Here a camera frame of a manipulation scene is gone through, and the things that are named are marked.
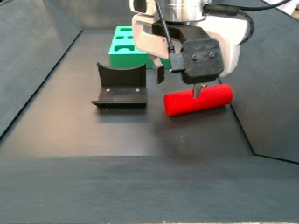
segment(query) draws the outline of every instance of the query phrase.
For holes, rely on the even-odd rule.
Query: black holder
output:
[[[92,103],[104,109],[146,108],[146,64],[130,69],[115,69],[97,63],[101,82],[99,97]]]

